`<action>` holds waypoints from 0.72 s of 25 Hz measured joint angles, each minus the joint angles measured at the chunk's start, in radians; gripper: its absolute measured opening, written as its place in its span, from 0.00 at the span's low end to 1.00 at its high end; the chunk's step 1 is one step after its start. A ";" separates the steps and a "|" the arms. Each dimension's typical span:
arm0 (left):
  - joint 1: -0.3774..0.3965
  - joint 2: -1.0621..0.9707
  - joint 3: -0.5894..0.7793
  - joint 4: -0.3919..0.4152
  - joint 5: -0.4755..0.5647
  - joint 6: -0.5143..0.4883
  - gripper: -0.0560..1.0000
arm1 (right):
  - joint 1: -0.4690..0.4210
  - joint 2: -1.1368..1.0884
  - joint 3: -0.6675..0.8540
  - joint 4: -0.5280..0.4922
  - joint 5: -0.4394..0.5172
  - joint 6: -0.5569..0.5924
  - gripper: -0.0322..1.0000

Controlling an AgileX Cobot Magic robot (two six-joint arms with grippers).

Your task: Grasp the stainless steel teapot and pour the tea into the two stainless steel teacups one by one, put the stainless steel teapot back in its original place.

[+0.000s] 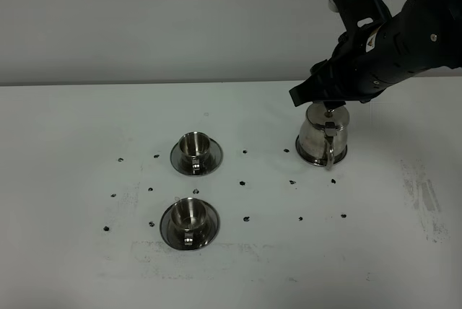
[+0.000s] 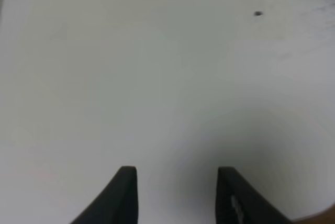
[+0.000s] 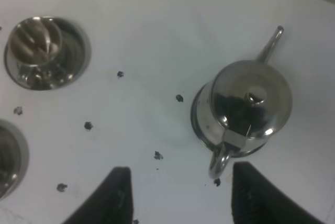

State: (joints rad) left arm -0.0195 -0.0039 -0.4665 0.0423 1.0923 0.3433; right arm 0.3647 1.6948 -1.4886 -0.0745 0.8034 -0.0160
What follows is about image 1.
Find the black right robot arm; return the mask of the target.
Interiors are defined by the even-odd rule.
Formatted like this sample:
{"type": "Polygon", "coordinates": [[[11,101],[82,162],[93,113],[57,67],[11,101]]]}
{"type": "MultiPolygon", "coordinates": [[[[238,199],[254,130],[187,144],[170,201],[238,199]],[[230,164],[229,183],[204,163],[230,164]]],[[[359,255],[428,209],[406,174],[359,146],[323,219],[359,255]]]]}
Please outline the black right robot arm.
{"type": "Polygon", "coordinates": [[[346,35],[329,60],[289,91],[295,106],[366,103],[422,72],[461,67],[461,0],[407,0],[394,17],[346,35]]]}

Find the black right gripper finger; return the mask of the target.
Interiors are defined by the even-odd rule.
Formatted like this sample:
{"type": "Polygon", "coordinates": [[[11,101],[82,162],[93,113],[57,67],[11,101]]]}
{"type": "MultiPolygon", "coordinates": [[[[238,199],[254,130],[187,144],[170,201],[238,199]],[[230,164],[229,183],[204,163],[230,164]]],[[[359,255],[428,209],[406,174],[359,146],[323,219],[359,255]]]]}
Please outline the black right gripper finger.
{"type": "Polygon", "coordinates": [[[316,63],[310,69],[310,76],[289,91],[294,106],[308,102],[332,102],[333,82],[331,62],[324,60],[316,63]]]}
{"type": "Polygon", "coordinates": [[[326,110],[332,111],[336,110],[337,108],[340,108],[344,105],[346,105],[346,102],[344,100],[335,100],[335,101],[323,101],[323,104],[326,108],[326,110]]]}

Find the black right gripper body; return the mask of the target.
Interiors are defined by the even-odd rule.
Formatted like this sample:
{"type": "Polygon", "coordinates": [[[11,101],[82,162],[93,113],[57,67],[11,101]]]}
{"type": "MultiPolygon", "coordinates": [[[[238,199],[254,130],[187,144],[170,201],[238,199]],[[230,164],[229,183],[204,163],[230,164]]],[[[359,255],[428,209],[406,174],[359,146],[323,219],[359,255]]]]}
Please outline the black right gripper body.
{"type": "Polygon", "coordinates": [[[399,16],[357,34],[352,47],[337,45],[325,65],[325,101],[368,101],[415,75],[415,59],[399,16]]]}

